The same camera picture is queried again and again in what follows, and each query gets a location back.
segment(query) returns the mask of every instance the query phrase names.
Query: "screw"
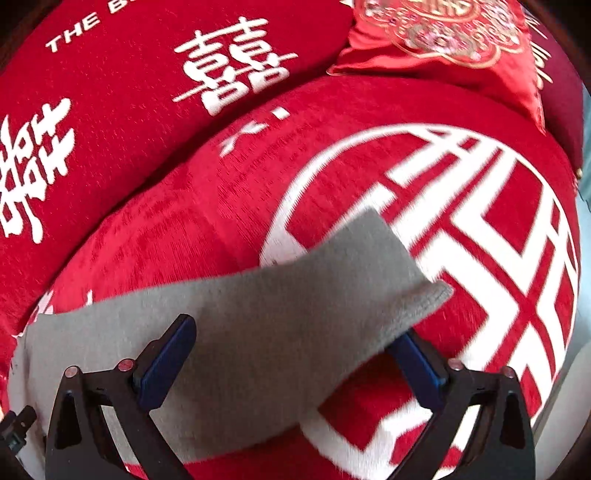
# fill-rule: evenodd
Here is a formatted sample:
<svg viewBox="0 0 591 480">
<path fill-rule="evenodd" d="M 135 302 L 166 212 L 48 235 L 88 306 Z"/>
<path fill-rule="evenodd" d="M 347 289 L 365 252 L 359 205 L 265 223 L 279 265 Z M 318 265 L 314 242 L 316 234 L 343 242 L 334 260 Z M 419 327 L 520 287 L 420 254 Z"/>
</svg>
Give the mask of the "screw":
<svg viewBox="0 0 591 480">
<path fill-rule="evenodd" d="M 501 368 L 501 373 L 505 375 L 507 378 L 515 378 L 517 376 L 515 370 L 513 370 L 511 367 Z"/>
<path fill-rule="evenodd" d="M 120 372 L 129 372 L 129 370 L 131 370 L 133 367 L 134 361 L 131 358 L 126 358 L 117 365 L 117 368 Z"/>
<path fill-rule="evenodd" d="M 459 372 L 460 370 L 464 370 L 464 364 L 462 363 L 462 361 L 459 358 L 450 358 L 447 361 L 447 364 L 449 365 L 449 368 L 451 368 L 452 370 L 455 370 L 456 372 Z"/>
<path fill-rule="evenodd" d="M 76 367 L 74 365 L 66 368 L 66 371 L 64 372 L 64 375 L 66 376 L 66 378 L 75 377 L 77 374 L 78 374 L 78 367 Z"/>
</svg>

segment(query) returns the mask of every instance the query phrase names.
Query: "gold embroidery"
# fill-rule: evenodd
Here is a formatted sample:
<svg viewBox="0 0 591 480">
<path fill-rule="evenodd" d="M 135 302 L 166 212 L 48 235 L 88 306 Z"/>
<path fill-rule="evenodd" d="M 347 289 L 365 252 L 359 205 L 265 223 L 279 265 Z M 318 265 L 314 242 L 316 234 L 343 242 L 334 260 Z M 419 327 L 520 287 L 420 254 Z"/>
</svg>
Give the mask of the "gold embroidery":
<svg viewBox="0 0 591 480">
<path fill-rule="evenodd" d="M 502 51 L 523 51 L 523 33 L 503 0 L 364 0 L 362 15 L 418 58 L 482 69 Z"/>
<path fill-rule="evenodd" d="M 535 30 L 539 33 L 539 35 L 548 40 L 548 37 L 544 35 L 537 27 L 540 24 L 537 18 L 534 18 L 530 15 L 525 16 L 525 23 L 530 27 L 532 30 Z M 538 73 L 538 90 L 542 90 L 544 88 L 544 80 L 548 83 L 554 83 L 550 75 L 548 75 L 543 68 L 546 67 L 546 62 L 552 58 L 550 52 L 545 50 L 544 48 L 540 47 L 537 43 L 531 42 L 531 50 L 534 53 L 534 60 L 535 60 L 535 70 Z"/>
<path fill-rule="evenodd" d="M 538 90 L 541 90 L 544 88 L 544 80 L 554 83 L 550 75 L 542 70 L 546 66 L 546 61 L 551 59 L 552 55 L 535 42 L 531 42 L 531 51 L 534 53 L 535 70 L 538 73 Z"/>
<path fill-rule="evenodd" d="M 548 40 L 548 37 L 544 35 L 537 27 L 540 24 L 537 18 L 532 17 L 531 15 L 525 16 L 525 24 L 530 27 L 532 30 L 535 30 L 540 34 L 540 36 L 544 37 L 545 40 Z"/>
</svg>

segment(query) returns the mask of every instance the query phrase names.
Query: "red cushion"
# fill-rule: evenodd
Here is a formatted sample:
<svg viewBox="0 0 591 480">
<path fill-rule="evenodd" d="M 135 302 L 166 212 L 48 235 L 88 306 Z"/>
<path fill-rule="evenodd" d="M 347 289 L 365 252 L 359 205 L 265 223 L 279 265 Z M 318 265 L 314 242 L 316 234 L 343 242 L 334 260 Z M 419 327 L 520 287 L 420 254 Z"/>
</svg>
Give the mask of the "red cushion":
<svg viewBox="0 0 591 480">
<path fill-rule="evenodd" d="M 324 77 L 243 116 L 105 219 L 42 310 L 288 261 L 373 206 L 423 271 L 456 290 L 420 334 L 468 367 L 512 365 L 534 416 L 572 332 L 574 192 L 556 142 L 487 98 L 426 80 Z M 299 428 L 187 467 L 205 480 L 386 478 L 427 417 L 378 356 Z"/>
<path fill-rule="evenodd" d="M 531 32 L 546 128 L 577 170 L 583 167 L 583 82 L 550 31 L 530 14 L 525 20 Z"/>
<path fill-rule="evenodd" d="M 62 2 L 0 77 L 0 329 L 20 332 L 75 248 L 158 168 L 323 73 L 351 19 L 335 0 Z"/>
<path fill-rule="evenodd" d="M 463 86 L 544 132 L 530 34 L 517 0 L 355 0 L 355 20 L 350 47 L 329 73 L 393 73 Z"/>
</svg>

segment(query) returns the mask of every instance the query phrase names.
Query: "gray towel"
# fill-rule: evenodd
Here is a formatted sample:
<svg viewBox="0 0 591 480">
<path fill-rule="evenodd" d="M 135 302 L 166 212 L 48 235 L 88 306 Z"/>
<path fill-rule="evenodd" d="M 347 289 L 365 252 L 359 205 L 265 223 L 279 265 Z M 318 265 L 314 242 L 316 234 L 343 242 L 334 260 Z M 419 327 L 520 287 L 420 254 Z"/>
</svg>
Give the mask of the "gray towel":
<svg viewBox="0 0 591 480">
<path fill-rule="evenodd" d="M 11 404 L 31 404 L 46 433 L 65 368 L 111 369 L 187 313 L 196 320 L 197 343 L 151 415 L 183 462 L 205 459 L 296 425 L 451 294 L 447 284 L 425 278 L 372 210 L 292 264 L 40 315 L 13 360 Z M 113 419 L 122 458 L 133 463 Z"/>
</svg>

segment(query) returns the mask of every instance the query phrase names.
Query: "blue gripper pad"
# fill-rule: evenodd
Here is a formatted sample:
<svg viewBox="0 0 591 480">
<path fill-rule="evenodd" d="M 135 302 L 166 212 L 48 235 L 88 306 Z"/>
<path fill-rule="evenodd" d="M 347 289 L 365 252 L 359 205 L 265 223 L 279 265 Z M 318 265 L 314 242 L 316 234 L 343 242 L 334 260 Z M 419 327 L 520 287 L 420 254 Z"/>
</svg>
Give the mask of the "blue gripper pad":
<svg viewBox="0 0 591 480">
<path fill-rule="evenodd" d="M 411 336 L 405 333 L 398 337 L 386 351 L 398 363 L 419 405 L 433 412 L 441 410 L 444 406 L 441 387 L 446 381 L 435 373 Z"/>
<path fill-rule="evenodd" d="M 134 387 L 142 411 L 162 406 L 196 339 L 195 320 L 182 314 L 159 340 L 150 342 L 140 354 Z"/>
</svg>

